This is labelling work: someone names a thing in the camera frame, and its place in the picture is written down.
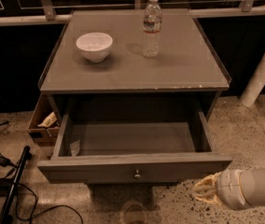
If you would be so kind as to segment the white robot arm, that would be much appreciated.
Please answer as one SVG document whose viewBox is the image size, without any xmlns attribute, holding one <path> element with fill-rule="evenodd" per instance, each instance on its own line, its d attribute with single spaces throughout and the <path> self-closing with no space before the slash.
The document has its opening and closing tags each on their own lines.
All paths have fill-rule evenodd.
<svg viewBox="0 0 265 224">
<path fill-rule="evenodd" d="M 194 185 L 193 196 L 198 201 L 232 210 L 265 206 L 265 168 L 208 175 Z"/>
</svg>

